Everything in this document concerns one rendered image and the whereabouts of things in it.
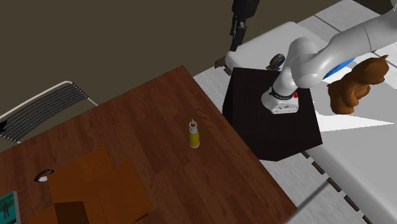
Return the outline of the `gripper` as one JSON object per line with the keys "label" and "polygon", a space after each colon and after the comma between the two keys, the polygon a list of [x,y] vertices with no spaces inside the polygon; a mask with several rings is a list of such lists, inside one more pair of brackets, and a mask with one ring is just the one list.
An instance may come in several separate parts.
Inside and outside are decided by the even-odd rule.
{"label": "gripper", "polygon": [[230,35],[232,36],[231,52],[235,52],[237,47],[242,44],[247,30],[245,21],[255,14],[259,2],[260,0],[233,0],[233,17],[230,29]]}

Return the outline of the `brown and blue round thing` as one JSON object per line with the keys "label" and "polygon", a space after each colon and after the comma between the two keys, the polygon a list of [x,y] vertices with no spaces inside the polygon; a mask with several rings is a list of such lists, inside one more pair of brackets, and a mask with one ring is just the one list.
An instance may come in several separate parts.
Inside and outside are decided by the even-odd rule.
{"label": "brown and blue round thing", "polygon": [[269,65],[266,67],[269,71],[278,71],[280,70],[280,66],[284,63],[285,56],[281,53],[275,55],[269,62]]}

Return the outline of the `brown wooden table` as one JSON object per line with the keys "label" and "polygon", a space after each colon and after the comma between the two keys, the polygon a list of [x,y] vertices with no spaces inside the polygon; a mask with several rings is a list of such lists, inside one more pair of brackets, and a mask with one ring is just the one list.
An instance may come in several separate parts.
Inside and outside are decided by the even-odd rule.
{"label": "brown wooden table", "polygon": [[0,197],[16,191],[28,224],[53,204],[34,177],[101,146],[114,166],[132,159],[153,206],[140,224],[283,224],[296,211],[183,66],[1,152]]}

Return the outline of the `blue disc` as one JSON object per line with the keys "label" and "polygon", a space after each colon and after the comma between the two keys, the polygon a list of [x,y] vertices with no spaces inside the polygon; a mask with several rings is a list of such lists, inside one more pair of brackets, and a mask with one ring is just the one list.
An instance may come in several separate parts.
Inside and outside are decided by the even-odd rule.
{"label": "blue disc", "polygon": [[343,62],[343,63],[341,63],[341,64],[335,66],[333,69],[331,69],[331,70],[324,76],[323,79],[326,79],[327,77],[331,76],[332,74],[338,72],[338,71],[341,70],[343,67],[345,67],[345,66],[347,66],[348,64],[350,64],[353,60],[354,60],[354,58],[353,58],[353,59],[349,59],[349,60],[347,60],[347,61],[345,61],[345,62]]}

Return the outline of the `dark robot stand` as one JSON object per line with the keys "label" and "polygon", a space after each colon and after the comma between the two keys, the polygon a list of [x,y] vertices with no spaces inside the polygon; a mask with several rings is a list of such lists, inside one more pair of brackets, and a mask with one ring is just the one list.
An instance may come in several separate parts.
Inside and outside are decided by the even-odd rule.
{"label": "dark robot stand", "polygon": [[255,156],[274,162],[323,143],[309,89],[296,91],[296,113],[274,115],[262,104],[261,96],[278,75],[278,71],[235,67],[222,109]]}

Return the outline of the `yellow bottle with white cap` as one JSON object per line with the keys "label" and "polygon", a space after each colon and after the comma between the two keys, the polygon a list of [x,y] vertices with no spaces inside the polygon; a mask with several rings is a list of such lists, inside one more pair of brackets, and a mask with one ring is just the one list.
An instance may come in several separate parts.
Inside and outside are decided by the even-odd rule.
{"label": "yellow bottle with white cap", "polygon": [[189,139],[189,145],[192,148],[198,148],[200,146],[198,126],[197,123],[194,121],[194,119],[192,119],[191,122],[189,123],[188,139]]}

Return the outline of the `brown bear figure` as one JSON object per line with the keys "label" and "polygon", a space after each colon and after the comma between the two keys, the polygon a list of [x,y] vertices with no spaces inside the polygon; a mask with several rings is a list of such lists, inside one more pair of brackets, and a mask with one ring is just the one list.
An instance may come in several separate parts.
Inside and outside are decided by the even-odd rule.
{"label": "brown bear figure", "polygon": [[369,94],[371,85],[385,81],[384,76],[389,70],[387,57],[388,55],[368,58],[353,67],[352,71],[341,79],[327,84],[330,108],[335,114],[353,113],[359,100]]}

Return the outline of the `white bed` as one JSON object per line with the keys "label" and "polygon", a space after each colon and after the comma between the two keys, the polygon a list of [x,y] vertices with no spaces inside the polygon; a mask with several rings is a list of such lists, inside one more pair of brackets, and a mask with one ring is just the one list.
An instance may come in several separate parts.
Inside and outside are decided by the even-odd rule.
{"label": "white bed", "polygon": [[[292,33],[291,40],[303,37],[291,23],[280,25],[282,34]],[[327,44],[314,41],[321,50]],[[277,43],[272,31],[244,43],[226,55],[226,65],[258,69],[261,56],[272,50],[288,52],[289,44]],[[314,104],[327,122],[341,125],[345,115],[333,115],[329,100],[319,90],[324,80],[310,89]],[[321,146],[309,155],[333,178],[361,209],[372,224],[397,224],[397,89],[381,83],[363,99],[353,114],[359,122],[374,121],[371,127],[337,129],[324,132]]]}

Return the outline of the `white chair with grey mesh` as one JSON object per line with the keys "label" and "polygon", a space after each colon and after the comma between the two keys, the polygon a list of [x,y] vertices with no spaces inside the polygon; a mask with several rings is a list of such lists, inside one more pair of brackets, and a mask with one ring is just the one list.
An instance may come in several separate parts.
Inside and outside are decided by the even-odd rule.
{"label": "white chair with grey mesh", "polygon": [[97,105],[77,84],[60,82],[0,116],[0,137],[20,144],[42,123],[83,100]]}

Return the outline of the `flat brown cardboard box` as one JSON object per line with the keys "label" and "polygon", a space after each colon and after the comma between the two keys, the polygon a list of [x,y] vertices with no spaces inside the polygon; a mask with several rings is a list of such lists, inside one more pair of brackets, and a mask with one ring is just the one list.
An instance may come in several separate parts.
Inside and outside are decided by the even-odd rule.
{"label": "flat brown cardboard box", "polygon": [[114,166],[101,146],[47,177],[53,204],[29,224],[138,224],[153,206],[131,158]]}

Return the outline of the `teal book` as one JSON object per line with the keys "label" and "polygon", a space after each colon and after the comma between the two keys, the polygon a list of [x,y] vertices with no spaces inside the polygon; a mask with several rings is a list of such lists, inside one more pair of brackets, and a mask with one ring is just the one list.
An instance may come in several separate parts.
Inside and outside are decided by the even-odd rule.
{"label": "teal book", "polygon": [[0,224],[21,224],[16,191],[0,198]]}

